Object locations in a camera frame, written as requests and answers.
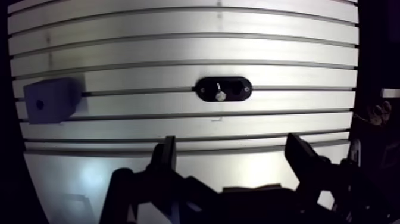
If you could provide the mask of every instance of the slatted wall panel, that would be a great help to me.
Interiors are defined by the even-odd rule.
[[[166,135],[177,136],[178,172],[218,191],[268,183],[295,188],[282,153],[289,132],[338,162],[348,149],[357,82],[355,3],[24,0],[10,6],[15,106],[47,218],[52,223],[53,208],[68,210],[68,200],[82,198],[93,219],[69,210],[65,223],[97,223],[111,172],[141,170],[149,157],[132,155],[149,154]],[[195,83],[220,76],[247,78],[252,95],[201,101]],[[60,77],[84,87],[76,113],[57,125],[29,124],[23,87]],[[142,223],[155,223],[151,217]]]

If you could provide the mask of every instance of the dark background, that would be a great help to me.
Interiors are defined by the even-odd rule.
[[[7,5],[1,3],[0,102],[0,219],[14,223],[48,223],[33,188],[23,158],[7,45]],[[354,113],[367,117],[367,108],[381,104],[382,88],[400,89],[400,1],[360,0],[360,56]],[[385,197],[400,210],[400,101],[393,106],[389,123],[375,127],[354,119],[351,138],[362,142],[361,168]]]

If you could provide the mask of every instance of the bolt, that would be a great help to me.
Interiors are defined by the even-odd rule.
[[[218,91],[217,94],[215,95],[215,99],[219,102],[222,102],[226,99],[226,94],[222,91]]]

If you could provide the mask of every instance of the black bracket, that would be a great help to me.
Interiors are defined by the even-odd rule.
[[[205,77],[193,90],[206,102],[244,101],[250,97],[253,86],[244,77]]]

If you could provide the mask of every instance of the metal screw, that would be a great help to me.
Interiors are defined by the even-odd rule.
[[[217,83],[218,92],[215,95],[215,99],[219,102],[222,102],[226,99],[226,94],[221,90],[221,86]]]
[[[226,99],[226,94],[222,91],[217,92],[217,94],[215,95],[215,99],[219,102],[222,102]]]

